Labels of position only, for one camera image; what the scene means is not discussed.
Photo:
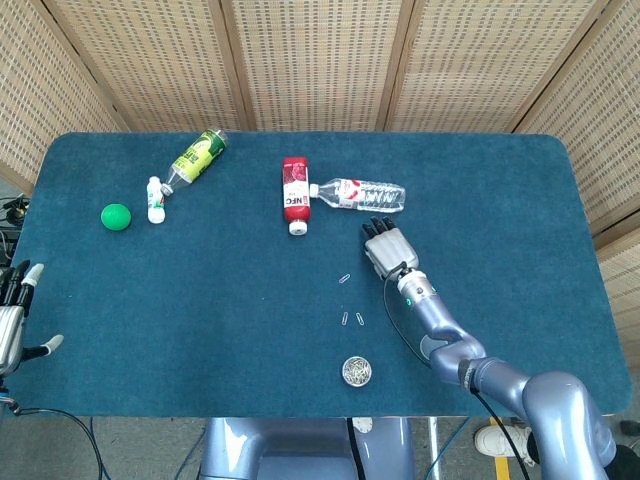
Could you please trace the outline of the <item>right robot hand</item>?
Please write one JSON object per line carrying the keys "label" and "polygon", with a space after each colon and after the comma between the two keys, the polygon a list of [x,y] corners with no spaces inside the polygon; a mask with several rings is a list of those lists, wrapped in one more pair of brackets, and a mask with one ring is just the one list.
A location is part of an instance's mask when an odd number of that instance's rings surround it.
{"label": "right robot hand", "polygon": [[365,255],[382,280],[396,280],[396,268],[401,264],[405,264],[404,269],[419,267],[415,249],[391,217],[371,217],[369,223],[362,224],[362,230],[365,235]]}

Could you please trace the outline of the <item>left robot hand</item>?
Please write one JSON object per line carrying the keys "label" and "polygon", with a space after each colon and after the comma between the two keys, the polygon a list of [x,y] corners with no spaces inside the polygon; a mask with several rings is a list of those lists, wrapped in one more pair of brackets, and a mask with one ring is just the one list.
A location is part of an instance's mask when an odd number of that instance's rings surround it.
{"label": "left robot hand", "polygon": [[43,264],[31,265],[25,260],[0,273],[0,383],[22,363],[51,355],[64,341],[64,336],[57,334],[36,347],[25,347],[23,343],[35,288],[43,271]]}

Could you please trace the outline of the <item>round clear paper clip container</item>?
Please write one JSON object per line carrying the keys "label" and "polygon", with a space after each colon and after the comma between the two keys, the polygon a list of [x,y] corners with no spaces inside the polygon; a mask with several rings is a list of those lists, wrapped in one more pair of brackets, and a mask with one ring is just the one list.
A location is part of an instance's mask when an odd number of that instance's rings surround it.
{"label": "round clear paper clip container", "polygon": [[361,356],[347,358],[341,367],[344,382],[354,388],[364,387],[372,378],[370,362]]}

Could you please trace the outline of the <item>clear water bottle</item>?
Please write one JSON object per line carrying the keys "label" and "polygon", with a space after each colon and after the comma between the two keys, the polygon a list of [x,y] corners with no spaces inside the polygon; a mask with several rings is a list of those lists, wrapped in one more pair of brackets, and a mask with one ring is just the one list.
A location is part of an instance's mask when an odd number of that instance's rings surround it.
{"label": "clear water bottle", "polygon": [[377,213],[404,210],[405,188],[385,182],[335,178],[324,184],[309,185],[311,198],[320,199],[332,208]]}

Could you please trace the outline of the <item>red juice bottle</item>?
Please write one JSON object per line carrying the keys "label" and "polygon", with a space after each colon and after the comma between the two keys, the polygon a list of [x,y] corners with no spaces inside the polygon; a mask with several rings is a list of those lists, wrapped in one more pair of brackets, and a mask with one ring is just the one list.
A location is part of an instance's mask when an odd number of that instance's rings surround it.
{"label": "red juice bottle", "polygon": [[282,165],[284,218],[289,233],[307,233],[311,217],[308,160],[305,157],[286,157]]}

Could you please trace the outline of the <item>green ball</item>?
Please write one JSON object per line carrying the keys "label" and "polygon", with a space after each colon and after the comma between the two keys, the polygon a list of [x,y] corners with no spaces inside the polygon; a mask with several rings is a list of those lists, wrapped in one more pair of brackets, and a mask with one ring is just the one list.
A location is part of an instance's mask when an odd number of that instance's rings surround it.
{"label": "green ball", "polygon": [[106,205],[101,212],[101,223],[110,231],[123,231],[131,223],[132,215],[128,207],[120,203]]}

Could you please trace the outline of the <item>blue carpet table mat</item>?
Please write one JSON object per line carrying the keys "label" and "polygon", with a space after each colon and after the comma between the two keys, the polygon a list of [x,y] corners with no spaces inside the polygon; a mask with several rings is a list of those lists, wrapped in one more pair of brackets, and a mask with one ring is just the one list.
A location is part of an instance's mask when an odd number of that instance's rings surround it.
{"label": "blue carpet table mat", "polygon": [[[67,133],[49,147],[15,252],[44,265],[27,345],[64,342],[8,378],[25,407],[84,416],[479,415],[394,331],[421,328],[364,253],[369,214],[283,215],[281,168],[314,182],[402,185],[396,225],[453,317],[528,374],[579,377],[599,409],[632,399],[629,372],[564,145],[547,135],[232,133],[227,150],[147,219],[146,185],[194,133]],[[123,231],[101,223],[120,203]],[[351,274],[344,284],[338,280]],[[344,312],[348,323],[341,325]],[[356,320],[356,312],[365,325]],[[367,385],[341,376],[366,358]]]}

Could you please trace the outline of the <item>small white bottle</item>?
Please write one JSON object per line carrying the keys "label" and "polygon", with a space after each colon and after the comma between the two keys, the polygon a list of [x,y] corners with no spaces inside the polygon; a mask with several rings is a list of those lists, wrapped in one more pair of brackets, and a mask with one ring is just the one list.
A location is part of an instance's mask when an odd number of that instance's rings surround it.
{"label": "small white bottle", "polygon": [[151,176],[147,187],[147,218],[152,224],[161,224],[165,220],[164,196],[161,182],[157,176]]}

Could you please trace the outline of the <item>woven folding screen panel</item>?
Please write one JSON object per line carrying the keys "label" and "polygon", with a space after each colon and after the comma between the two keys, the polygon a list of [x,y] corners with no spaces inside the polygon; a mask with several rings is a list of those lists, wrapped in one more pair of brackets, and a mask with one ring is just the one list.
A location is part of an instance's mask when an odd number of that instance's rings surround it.
{"label": "woven folding screen panel", "polygon": [[595,246],[626,362],[640,371],[640,211],[598,235]]}
{"label": "woven folding screen panel", "polygon": [[44,0],[0,0],[0,179],[30,193],[59,136],[128,129]]}
{"label": "woven folding screen panel", "polygon": [[602,1],[415,0],[386,130],[512,130]]}
{"label": "woven folding screen panel", "polygon": [[256,127],[231,0],[42,0],[132,131]]}
{"label": "woven folding screen panel", "polygon": [[220,0],[248,127],[380,131],[416,0]]}
{"label": "woven folding screen panel", "polygon": [[640,209],[640,0],[603,0],[516,129],[560,139],[593,234]]}

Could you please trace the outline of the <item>metal table leg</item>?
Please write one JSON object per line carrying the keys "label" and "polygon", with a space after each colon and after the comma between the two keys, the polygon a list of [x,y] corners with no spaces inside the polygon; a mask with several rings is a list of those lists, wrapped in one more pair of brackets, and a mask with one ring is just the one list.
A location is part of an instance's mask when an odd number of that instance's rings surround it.
{"label": "metal table leg", "polygon": [[425,473],[424,480],[433,480],[439,478],[439,466],[438,466],[438,418],[428,417],[428,434],[429,434],[429,455],[430,465]]}

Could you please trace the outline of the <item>green label plastic bottle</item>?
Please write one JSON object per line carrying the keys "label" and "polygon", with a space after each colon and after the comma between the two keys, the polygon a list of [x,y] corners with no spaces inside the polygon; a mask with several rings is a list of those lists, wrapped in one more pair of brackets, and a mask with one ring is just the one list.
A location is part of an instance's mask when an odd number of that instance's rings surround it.
{"label": "green label plastic bottle", "polygon": [[221,129],[205,130],[170,165],[161,192],[168,197],[181,187],[191,185],[227,148],[229,144]]}

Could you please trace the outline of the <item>white sneaker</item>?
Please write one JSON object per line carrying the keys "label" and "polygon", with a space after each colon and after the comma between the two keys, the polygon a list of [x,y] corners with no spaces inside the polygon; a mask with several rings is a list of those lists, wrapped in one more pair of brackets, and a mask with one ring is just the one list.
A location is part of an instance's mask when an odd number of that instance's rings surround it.
{"label": "white sneaker", "polygon": [[507,432],[515,445],[515,448],[523,460],[530,460],[527,450],[527,442],[531,429],[528,427],[492,425],[480,428],[474,435],[476,450],[490,457],[514,457],[513,447],[505,434]]}

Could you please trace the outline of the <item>blue-grey robot torso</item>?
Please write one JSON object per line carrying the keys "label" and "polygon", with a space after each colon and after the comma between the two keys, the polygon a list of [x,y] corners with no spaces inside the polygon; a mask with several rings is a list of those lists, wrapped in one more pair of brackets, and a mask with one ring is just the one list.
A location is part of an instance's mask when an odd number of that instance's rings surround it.
{"label": "blue-grey robot torso", "polygon": [[211,418],[198,480],[416,480],[404,417]]}

